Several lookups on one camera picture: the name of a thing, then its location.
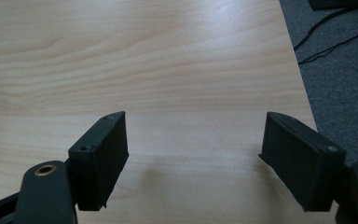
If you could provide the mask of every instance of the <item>black cord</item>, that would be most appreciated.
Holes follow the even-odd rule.
[[[347,40],[345,40],[345,41],[342,41],[342,42],[336,44],[336,45],[333,46],[333,47],[330,47],[330,48],[324,49],[324,50],[322,50],[322,51],[320,51],[320,52],[318,52],[318,53],[312,54],[311,56],[309,56],[308,58],[306,58],[306,59],[304,59],[303,61],[299,62],[298,64],[311,63],[311,62],[313,62],[313,61],[315,61],[315,60],[317,60],[317,59],[319,59],[319,58],[322,58],[322,57],[328,55],[328,54],[331,53],[335,48],[337,48],[337,47],[339,47],[339,46],[341,46],[341,45],[347,44],[347,43],[351,42],[352,40],[354,40],[354,39],[356,39],[356,38],[358,38],[358,35],[353,36],[353,37],[351,37],[351,38],[349,38],[349,39],[347,39]]]
[[[337,12],[333,12],[332,14],[324,17],[323,19],[321,19],[320,21],[318,21],[316,24],[314,24],[310,30],[308,31],[308,33],[306,34],[306,36],[304,36],[304,38],[295,46],[295,50],[298,49],[301,45],[303,45],[309,38],[310,36],[312,35],[312,33],[319,27],[321,26],[323,23],[327,22],[327,21],[330,21],[331,19],[339,16],[339,15],[342,15],[342,14],[345,14],[345,13],[348,13],[350,11],[354,11],[358,9],[358,7],[348,7],[348,8],[344,8],[340,11],[337,11]]]

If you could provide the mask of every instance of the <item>floor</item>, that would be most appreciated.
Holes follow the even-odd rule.
[[[336,10],[312,11],[308,0],[280,0],[295,46],[313,24]],[[297,60],[358,35],[358,10],[320,26],[296,51]],[[358,38],[313,63],[300,66],[318,131],[358,161]]]

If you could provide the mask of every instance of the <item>screw hole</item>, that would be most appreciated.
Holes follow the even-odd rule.
[[[336,147],[326,147],[329,151],[337,151],[338,149]]]
[[[91,149],[91,146],[85,146],[85,147],[81,147],[80,151],[87,151],[87,150],[90,150],[90,149]]]
[[[34,174],[39,175],[39,176],[41,176],[41,175],[49,175],[49,174],[53,173],[56,169],[57,169],[57,166],[55,166],[55,165],[45,165],[45,166],[39,167],[34,172]]]

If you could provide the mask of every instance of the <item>wood grain surface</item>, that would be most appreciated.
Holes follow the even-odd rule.
[[[0,0],[0,199],[121,110],[130,158],[79,223],[334,223],[257,157],[267,111],[314,127],[278,0]]]

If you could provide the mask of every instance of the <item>wooden table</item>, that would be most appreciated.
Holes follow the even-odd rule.
[[[334,223],[257,157],[267,111],[314,127],[278,0],[0,1],[0,199],[120,110],[130,158],[80,223]]]

